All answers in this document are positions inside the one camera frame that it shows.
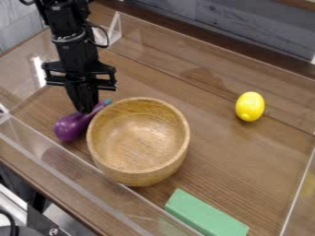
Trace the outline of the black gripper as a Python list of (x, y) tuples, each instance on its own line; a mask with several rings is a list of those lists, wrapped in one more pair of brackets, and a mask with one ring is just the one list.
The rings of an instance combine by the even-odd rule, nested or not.
[[(99, 60), (97, 44), (91, 36), (53, 37), (59, 60), (41, 64), (48, 85), (65, 86), (72, 105), (77, 112), (91, 113), (99, 103), (99, 89), (116, 90), (116, 68)], [(79, 85), (87, 86), (87, 102)]]

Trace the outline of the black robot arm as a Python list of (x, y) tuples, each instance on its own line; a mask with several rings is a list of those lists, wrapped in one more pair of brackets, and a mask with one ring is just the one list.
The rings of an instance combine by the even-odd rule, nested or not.
[(41, 64), (45, 82), (64, 87), (77, 112), (91, 113), (99, 90), (117, 89), (116, 68), (99, 60), (99, 48), (109, 46), (107, 30), (88, 20), (89, 0), (19, 0), (35, 5), (52, 32), (59, 60)]

